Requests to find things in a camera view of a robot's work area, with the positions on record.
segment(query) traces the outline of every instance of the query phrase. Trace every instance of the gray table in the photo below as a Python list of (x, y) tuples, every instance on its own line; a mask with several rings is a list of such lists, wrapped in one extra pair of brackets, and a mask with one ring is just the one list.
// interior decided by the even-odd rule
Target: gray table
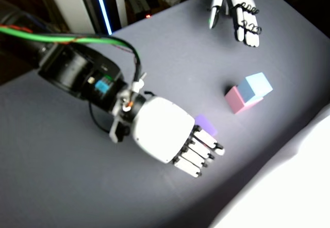
[[(0, 88), (1, 227), (206, 227), (269, 157), (326, 103), (330, 40), (283, 0), (255, 0), (259, 48), (234, 39), (231, 19), (208, 29), (211, 0), (189, 0), (115, 35), (140, 53), (145, 89), (218, 129), (224, 157), (193, 179), (128, 138), (113, 144), (86, 102), (29, 73)], [(93, 45), (127, 80), (130, 54)], [(274, 91), (233, 115), (227, 86), (264, 72)], [(111, 119), (97, 114), (104, 124)]]

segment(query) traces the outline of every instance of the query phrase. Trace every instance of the pink cube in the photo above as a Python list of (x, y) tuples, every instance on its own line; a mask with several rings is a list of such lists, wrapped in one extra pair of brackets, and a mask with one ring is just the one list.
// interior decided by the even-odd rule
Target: pink cube
[(246, 104), (236, 86), (230, 89), (230, 91), (226, 94), (225, 98), (234, 113), (239, 113), (241, 111), (247, 110), (256, 105), (261, 100), (263, 100), (263, 97), (261, 97), (252, 103)]

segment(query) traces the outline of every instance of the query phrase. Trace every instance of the led light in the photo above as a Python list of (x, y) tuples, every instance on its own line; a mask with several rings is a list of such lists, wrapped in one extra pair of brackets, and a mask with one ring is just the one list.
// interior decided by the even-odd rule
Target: led light
[(108, 30), (108, 34), (111, 35), (112, 31), (111, 31), (107, 11), (106, 11), (105, 6), (104, 6), (104, 2), (103, 2), (103, 0), (98, 0), (98, 2), (100, 3), (100, 6), (101, 6), (101, 10), (102, 10), (103, 18), (104, 18), (104, 21), (105, 21), (105, 25), (106, 25), (107, 30)]

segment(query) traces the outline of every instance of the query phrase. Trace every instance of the green cable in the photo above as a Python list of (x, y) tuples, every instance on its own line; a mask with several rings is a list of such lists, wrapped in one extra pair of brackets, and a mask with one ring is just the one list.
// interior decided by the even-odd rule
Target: green cable
[[(19, 30), (16, 30), (16, 29), (1, 28), (1, 27), (0, 27), (0, 32), (11, 35), (11, 36), (16, 36), (16, 37), (20, 37), (20, 38), (23, 38), (23, 39), (27, 39), (27, 40), (40, 41), (40, 42), (49, 42), (49, 43), (70, 42), (72, 40), (77, 39), (77, 37), (57, 37), (57, 36), (38, 35), (38, 34), (19, 31)], [(74, 42), (75, 43), (105, 43), (105, 44), (125, 46), (125, 47), (129, 48), (129, 46), (127, 46), (127, 44), (125, 44), (121, 41), (110, 39), (110, 38), (89, 38), (89, 37), (86, 37), (86, 38), (78, 38), (77, 41), (74, 41)]]

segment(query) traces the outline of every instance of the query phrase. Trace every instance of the purple block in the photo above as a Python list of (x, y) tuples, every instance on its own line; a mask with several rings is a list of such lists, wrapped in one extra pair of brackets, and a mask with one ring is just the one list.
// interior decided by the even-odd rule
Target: purple block
[(195, 117), (195, 125), (200, 126), (203, 130), (205, 130), (209, 135), (215, 136), (218, 131), (216, 128), (207, 120), (203, 115), (198, 115)]

